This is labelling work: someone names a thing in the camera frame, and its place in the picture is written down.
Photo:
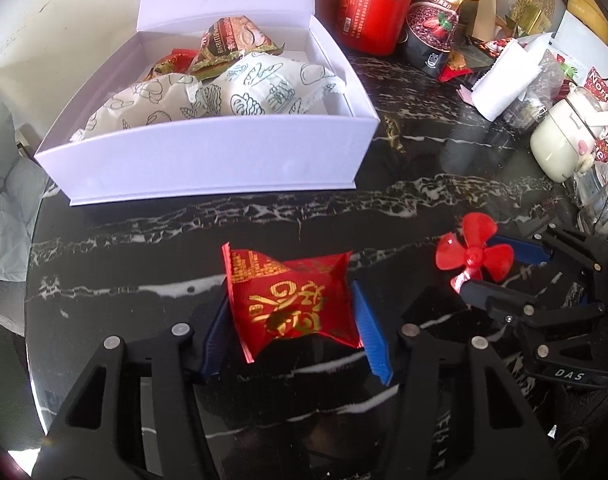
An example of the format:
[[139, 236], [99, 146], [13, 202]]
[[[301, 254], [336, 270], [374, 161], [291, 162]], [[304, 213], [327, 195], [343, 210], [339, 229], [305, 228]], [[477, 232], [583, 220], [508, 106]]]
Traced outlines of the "red plastic propeller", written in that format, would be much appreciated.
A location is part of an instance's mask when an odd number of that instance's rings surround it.
[[464, 283], [481, 281], [483, 271], [495, 282], [503, 280], [513, 265], [514, 251], [506, 243], [488, 244], [498, 231], [496, 222], [482, 212], [469, 212], [462, 218], [461, 231], [464, 244], [455, 233], [447, 233], [441, 237], [435, 253], [435, 264], [440, 270], [459, 270], [450, 280], [452, 289], [460, 292]]

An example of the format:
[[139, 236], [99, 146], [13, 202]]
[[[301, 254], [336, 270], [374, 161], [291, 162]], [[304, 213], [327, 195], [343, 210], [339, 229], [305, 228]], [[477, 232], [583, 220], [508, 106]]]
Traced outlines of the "red gold candy packet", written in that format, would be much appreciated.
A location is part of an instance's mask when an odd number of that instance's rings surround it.
[[362, 345], [347, 281], [351, 255], [279, 261], [222, 246], [234, 328], [249, 363], [275, 341], [310, 335], [354, 349]]

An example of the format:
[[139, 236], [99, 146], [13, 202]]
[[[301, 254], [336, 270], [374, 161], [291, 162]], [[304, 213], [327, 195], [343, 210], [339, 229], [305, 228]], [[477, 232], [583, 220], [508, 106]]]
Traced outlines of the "white green print bread pack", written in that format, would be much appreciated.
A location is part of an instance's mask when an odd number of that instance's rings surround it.
[[253, 52], [205, 84], [198, 103], [211, 117], [303, 115], [345, 82], [327, 67]]

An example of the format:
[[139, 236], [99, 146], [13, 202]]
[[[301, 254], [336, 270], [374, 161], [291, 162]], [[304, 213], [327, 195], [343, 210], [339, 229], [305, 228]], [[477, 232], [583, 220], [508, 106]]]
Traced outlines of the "white croissant print bread pack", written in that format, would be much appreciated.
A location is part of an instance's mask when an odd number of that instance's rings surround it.
[[92, 114], [84, 128], [75, 131], [71, 143], [122, 130], [200, 118], [198, 103], [203, 84], [196, 77], [170, 73], [137, 82], [114, 94]]

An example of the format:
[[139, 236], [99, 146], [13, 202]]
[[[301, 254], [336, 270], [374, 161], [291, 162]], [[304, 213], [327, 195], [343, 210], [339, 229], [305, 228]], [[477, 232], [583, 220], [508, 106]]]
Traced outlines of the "brown cereal snack packet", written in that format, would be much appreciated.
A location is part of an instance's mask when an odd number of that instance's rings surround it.
[[283, 46], [275, 44], [245, 15], [221, 18], [203, 34], [188, 74], [200, 81], [216, 78], [253, 52], [280, 55]]

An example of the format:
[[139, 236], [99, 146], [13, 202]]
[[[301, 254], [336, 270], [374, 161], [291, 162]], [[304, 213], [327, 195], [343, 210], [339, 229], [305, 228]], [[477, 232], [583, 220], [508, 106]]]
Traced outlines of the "red orange snack packet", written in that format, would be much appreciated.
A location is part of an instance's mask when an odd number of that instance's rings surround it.
[[169, 55], [156, 61], [146, 79], [153, 79], [162, 75], [178, 73], [185, 74], [190, 69], [193, 59], [198, 55], [197, 50], [173, 49]]

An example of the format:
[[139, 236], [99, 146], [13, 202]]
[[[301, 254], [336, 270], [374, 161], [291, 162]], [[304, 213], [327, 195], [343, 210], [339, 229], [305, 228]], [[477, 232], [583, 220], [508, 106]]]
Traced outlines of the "red barbecue sign card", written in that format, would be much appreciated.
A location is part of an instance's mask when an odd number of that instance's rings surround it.
[[[608, 84], [595, 67], [589, 70], [584, 88], [598, 100], [601, 108], [608, 114]], [[602, 128], [604, 131], [598, 134], [596, 144], [596, 161], [608, 162], [608, 125], [604, 125]]]

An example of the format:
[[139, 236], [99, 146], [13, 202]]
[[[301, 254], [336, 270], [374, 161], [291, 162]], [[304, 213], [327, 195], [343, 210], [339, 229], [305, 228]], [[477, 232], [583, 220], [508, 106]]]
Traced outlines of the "white paper roll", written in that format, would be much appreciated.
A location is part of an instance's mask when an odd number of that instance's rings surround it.
[[524, 92], [540, 73], [551, 33], [511, 39], [490, 70], [471, 89], [471, 102], [489, 122]]

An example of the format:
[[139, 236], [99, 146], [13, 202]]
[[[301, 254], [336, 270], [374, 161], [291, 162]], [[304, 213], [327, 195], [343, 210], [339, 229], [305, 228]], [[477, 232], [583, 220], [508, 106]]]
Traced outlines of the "brown paper bag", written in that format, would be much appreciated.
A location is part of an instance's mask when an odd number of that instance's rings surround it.
[[482, 41], [495, 38], [496, 0], [479, 0], [470, 35]]

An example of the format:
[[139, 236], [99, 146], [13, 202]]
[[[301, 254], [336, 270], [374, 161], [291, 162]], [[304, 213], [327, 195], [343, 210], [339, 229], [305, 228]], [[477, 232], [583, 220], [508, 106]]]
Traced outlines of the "black gold cereal bag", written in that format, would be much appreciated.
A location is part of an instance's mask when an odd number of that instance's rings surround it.
[[438, 78], [447, 63], [465, 1], [411, 0], [397, 52], [408, 64]]

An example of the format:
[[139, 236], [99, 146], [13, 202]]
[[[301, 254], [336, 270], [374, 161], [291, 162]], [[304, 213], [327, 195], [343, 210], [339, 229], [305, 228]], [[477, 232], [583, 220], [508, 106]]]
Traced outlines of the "gold round woven plate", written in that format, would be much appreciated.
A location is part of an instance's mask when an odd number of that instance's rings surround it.
[[516, 25], [519, 36], [531, 36], [552, 29], [556, 2], [554, 0], [517, 0], [510, 21]]

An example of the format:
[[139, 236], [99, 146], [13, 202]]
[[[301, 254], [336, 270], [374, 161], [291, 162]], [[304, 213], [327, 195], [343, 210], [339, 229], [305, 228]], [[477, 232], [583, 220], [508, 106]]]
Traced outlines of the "yellow plastic container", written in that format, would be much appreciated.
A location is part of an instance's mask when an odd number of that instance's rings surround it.
[[608, 21], [595, 0], [568, 0], [566, 10], [608, 46]]

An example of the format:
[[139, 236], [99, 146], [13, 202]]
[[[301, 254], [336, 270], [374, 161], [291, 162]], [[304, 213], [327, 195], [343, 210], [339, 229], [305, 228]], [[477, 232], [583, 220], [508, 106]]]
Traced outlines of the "grey green padded jacket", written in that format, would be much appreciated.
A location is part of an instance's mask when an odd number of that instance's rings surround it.
[[0, 281], [23, 282], [48, 176], [20, 154], [16, 128], [0, 99]]

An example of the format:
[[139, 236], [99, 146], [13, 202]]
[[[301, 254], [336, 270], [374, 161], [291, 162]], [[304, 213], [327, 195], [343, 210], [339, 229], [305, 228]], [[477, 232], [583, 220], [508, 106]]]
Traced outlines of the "red cylindrical canister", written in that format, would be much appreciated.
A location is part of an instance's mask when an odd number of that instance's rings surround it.
[[336, 39], [344, 47], [389, 56], [397, 45], [411, 0], [340, 0]]

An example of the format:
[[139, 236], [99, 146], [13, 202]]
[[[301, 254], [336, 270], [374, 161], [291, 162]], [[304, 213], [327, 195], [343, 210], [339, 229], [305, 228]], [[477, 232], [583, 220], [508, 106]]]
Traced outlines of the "white open gift box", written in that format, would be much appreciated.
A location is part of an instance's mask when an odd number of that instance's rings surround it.
[[74, 205], [351, 188], [379, 117], [315, 0], [140, 0], [36, 153]]

